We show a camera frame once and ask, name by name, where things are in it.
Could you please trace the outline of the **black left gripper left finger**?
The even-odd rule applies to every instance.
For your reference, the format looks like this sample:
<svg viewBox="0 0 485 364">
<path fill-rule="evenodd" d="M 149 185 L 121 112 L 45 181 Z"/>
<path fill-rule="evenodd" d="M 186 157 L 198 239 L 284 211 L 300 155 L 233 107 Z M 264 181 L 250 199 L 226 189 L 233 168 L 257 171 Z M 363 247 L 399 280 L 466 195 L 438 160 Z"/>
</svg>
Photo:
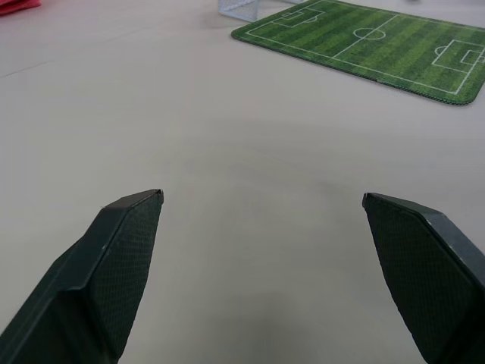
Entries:
<svg viewBox="0 0 485 364">
<path fill-rule="evenodd" d="M 146 288 L 160 189 L 105 206 L 0 334 L 0 364 L 118 364 Z"/>
</svg>

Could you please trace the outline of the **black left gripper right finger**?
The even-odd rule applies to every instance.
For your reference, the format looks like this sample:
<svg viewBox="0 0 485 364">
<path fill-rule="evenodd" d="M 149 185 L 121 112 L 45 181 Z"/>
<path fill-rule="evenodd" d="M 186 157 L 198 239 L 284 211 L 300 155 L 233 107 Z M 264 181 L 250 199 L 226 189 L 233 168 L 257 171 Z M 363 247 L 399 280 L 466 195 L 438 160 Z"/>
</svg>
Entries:
<svg viewBox="0 0 485 364">
<path fill-rule="evenodd" d="M 362 206 L 393 302 L 427 364 L 485 364 L 485 254 L 442 212 L 379 193 Z"/>
</svg>

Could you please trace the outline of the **green soccer field mat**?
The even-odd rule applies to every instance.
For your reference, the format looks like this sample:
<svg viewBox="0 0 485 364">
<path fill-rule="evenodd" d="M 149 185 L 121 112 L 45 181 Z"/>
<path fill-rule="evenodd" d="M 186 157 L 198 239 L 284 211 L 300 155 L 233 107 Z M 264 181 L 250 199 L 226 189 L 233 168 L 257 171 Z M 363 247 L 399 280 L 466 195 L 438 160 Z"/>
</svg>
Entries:
<svg viewBox="0 0 485 364">
<path fill-rule="evenodd" d="M 485 85 L 485 28 L 307 0 L 234 30 L 241 42 L 450 105 Z"/>
</svg>

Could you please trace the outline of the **white miniature goal net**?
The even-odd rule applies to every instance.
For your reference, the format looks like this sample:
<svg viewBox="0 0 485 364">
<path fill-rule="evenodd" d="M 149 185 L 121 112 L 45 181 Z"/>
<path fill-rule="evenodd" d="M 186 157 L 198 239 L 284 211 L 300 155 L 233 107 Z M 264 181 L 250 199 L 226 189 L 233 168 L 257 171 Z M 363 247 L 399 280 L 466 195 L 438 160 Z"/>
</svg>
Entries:
<svg viewBox="0 0 485 364">
<path fill-rule="evenodd" d="M 277 10 L 293 5 L 299 5 L 306 0 L 217 0 L 218 13 L 243 20 L 254 22 L 258 19 L 260 8 L 276 8 Z"/>
</svg>

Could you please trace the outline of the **red cloth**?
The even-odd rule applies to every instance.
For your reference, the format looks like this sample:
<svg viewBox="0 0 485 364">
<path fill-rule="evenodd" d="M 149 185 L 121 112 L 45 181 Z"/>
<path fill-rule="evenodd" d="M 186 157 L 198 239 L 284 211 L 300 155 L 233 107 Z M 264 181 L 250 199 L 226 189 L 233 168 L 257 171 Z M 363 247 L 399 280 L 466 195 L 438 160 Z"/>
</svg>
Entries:
<svg viewBox="0 0 485 364">
<path fill-rule="evenodd" d="M 37 8 L 41 4 L 41 0 L 0 0 L 0 16 Z"/>
</svg>

